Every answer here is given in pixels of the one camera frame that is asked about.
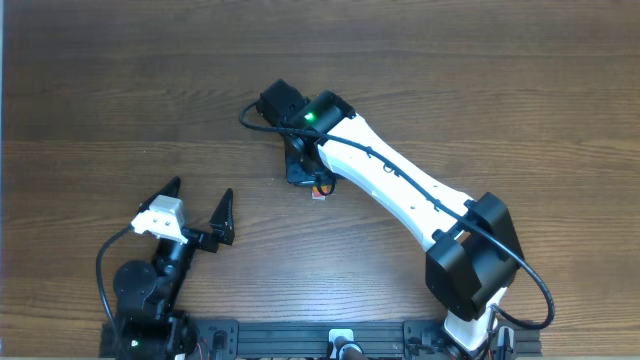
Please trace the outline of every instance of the wood grain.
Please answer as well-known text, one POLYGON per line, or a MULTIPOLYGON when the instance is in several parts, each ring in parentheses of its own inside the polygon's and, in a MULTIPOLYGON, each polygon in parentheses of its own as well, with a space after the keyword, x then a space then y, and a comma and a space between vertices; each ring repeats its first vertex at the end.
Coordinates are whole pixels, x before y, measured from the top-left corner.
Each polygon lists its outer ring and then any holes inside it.
MULTIPOLYGON (((1 355, 97 354, 97 250, 174 175, 195 226, 236 192, 235 244, 198 254, 180 308, 444 316, 398 221, 346 182, 312 201, 280 140, 237 124, 277 78, 339 93, 427 173, 509 205, 558 308, 545 354, 640 353, 640 3, 7 0, 5 23, 1 355)), ((154 248, 127 236, 105 278, 154 248)), ((544 312, 523 274, 504 305, 544 312)))

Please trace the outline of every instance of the table top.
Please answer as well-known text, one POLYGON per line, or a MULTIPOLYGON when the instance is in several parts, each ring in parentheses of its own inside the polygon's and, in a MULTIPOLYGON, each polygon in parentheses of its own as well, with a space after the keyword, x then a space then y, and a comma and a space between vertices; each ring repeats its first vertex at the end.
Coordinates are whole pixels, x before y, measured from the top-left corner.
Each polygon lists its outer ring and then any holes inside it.
MULTIPOLYGON (((97 354, 96 253, 175 175, 194 227, 235 190, 234 245, 198 254, 180 295, 194 316, 444 317, 399 221, 346 181, 312 200, 286 183, 278 136, 237 123, 278 78, 336 92, 426 173, 505 201, 556 301, 545 354, 640 352, 640 3, 8 0, 5 12, 3 355, 97 354)), ((107 284, 156 244, 116 243, 107 284)), ((545 312, 522 271, 503 305, 545 312)))

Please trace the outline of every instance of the wooden table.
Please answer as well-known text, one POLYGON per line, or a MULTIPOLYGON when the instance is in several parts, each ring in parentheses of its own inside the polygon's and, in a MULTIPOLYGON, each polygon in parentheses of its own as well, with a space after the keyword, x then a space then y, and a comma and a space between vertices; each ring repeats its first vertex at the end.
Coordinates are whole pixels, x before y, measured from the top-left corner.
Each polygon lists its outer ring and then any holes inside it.
MULTIPOLYGON (((7 0, 5 15, 4 355, 97 354, 96 253, 174 175, 202 229, 236 192, 233 247, 198 254, 181 293, 194 316, 444 317, 395 218, 344 181, 311 200, 281 140, 237 123, 278 78, 335 91, 427 173, 509 205, 557 304, 545 354, 640 353, 640 3, 7 0)), ((114 245, 107 283, 156 243, 114 245)), ((522 272, 504 307, 545 311, 522 272)))

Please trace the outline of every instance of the wooden surface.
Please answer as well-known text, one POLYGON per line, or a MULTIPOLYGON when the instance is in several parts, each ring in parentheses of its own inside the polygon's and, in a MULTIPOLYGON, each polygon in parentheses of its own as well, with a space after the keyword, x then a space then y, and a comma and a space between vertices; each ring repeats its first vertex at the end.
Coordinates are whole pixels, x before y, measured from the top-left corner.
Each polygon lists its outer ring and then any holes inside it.
MULTIPOLYGON (((509 205, 556 300, 547 355, 640 353, 640 3, 7 0, 5 15, 4 355, 97 354, 95 255, 174 175, 203 229, 236 191, 233 247, 198 254, 180 296, 193 315, 444 317, 396 219, 347 182, 312 201, 286 184, 279 138, 237 123, 277 78, 335 91, 427 173, 509 205)), ((114 245, 106 282, 155 246, 114 245)), ((504 307, 545 311, 522 272, 504 307)))

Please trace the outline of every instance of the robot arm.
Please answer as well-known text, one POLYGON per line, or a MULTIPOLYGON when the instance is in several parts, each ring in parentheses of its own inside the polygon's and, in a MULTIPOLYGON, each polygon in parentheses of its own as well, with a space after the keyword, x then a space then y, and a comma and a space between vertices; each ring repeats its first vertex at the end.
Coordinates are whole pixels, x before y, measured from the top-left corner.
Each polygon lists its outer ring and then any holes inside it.
POLYGON ((375 150, 442 205, 499 238, 523 258, 506 206, 490 193, 474 201, 425 174, 382 141, 353 107, 331 92, 325 91, 310 101, 278 80, 260 95, 256 109, 275 128, 298 130, 277 131, 285 141, 290 183, 323 185, 326 179, 335 181, 336 176, 347 178, 411 231, 426 252, 427 286, 449 310, 445 331, 465 352, 476 353, 486 342, 487 330, 495 327, 492 312, 486 310, 500 301, 513 282, 518 269, 514 259, 480 235, 466 232, 463 224, 440 211, 378 158, 311 134, 328 134, 375 150))

